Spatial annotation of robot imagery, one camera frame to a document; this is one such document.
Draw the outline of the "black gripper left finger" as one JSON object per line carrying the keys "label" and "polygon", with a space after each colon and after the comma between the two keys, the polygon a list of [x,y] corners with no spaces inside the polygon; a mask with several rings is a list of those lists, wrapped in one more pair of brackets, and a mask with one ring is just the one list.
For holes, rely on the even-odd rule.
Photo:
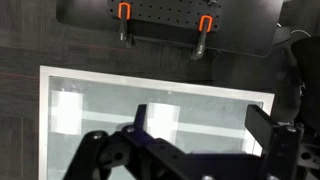
{"label": "black gripper left finger", "polygon": [[187,180],[182,152],[144,130],[147,105],[139,105],[132,125],[109,135],[91,131],[81,140],[63,180],[108,180],[123,166],[136,180]]}

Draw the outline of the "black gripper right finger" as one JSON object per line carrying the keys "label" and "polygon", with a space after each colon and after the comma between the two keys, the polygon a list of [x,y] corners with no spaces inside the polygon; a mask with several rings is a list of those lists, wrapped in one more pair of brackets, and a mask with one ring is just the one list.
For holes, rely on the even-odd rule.
{"label": "black gripper right finger", "polygon": [[265,153],[260,177],[264,180],[294,180],[304,129],[279,124],[257,105],[247,107],[245,127]]}

